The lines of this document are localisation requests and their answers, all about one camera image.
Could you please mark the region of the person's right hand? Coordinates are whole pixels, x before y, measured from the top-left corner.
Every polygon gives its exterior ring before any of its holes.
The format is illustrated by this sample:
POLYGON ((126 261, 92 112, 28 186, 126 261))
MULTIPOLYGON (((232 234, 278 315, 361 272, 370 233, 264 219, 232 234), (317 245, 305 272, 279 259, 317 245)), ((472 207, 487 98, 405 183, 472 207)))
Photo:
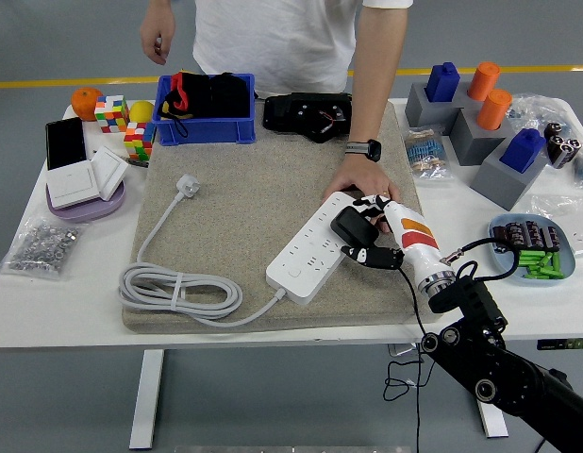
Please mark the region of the person's right hand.
POLYGON ((170 0, 151 0, 140 27, 142 52, 154 63, 165 65, 175 36, 175 16, 170 0))

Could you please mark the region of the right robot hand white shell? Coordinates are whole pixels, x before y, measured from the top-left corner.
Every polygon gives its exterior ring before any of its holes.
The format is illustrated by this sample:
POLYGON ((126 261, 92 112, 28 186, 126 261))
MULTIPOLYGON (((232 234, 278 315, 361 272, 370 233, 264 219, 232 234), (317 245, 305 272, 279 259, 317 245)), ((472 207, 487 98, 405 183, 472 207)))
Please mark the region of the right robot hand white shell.
POLYGON ((385 270, 399 269, 401 259, 405 259, 413 266, 418 290, 429 297, 456 280, 455 272, 443 261, 433 233, 421 214, 381 195, 364 196, 354 205, 368 206, 377 214, 383 213, 400 249, 344 245, 341 251, 346 256, 365 267, 385 270))

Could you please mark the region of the person's left hand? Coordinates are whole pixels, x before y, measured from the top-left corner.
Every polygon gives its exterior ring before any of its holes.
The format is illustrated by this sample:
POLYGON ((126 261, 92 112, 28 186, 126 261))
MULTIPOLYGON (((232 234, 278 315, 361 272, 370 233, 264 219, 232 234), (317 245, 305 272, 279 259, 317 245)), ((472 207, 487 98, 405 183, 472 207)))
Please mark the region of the person's left hand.
POLYGON ((383 195, 400 202, 401 192, 391 181, 381 166, 364 155, 346 155, 339 168, 326 186, 323 200, 334 192, 344 191, 354 186, 364 195, 383 195))

